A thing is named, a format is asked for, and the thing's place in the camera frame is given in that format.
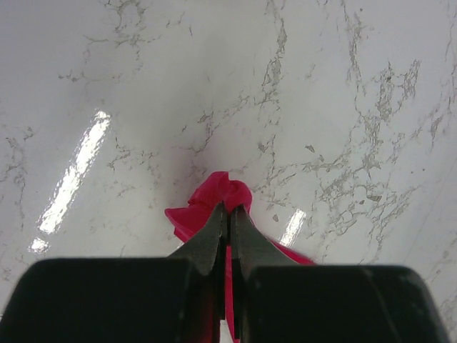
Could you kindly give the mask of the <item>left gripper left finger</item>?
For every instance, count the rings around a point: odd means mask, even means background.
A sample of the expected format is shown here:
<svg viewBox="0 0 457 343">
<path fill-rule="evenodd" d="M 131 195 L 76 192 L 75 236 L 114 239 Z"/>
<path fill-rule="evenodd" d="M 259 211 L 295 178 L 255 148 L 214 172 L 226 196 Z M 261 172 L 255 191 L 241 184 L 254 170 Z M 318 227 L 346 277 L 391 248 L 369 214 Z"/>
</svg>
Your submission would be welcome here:
<svg viewBox="0 0 457 343">
<path fill-rule="evenodd" d="M 217 342 L 224 315 L 222 204 L 167 257 L 32 264 L 1 318 L 3 342 Z"/>
</svg>

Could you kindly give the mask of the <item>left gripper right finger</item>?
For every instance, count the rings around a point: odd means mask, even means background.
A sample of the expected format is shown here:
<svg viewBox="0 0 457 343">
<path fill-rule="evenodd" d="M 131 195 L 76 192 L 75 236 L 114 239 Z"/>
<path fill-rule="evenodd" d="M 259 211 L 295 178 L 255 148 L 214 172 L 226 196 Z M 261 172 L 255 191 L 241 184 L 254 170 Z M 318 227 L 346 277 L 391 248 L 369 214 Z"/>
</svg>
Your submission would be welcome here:
<svg viewBox="0 0 457 343">
<path fill-rule="evenodd" d="M 230 216 L 234 334 L 241 342 L 448 342 L 425 282 L 398 265 L 301 265 Z"/>
</svg>

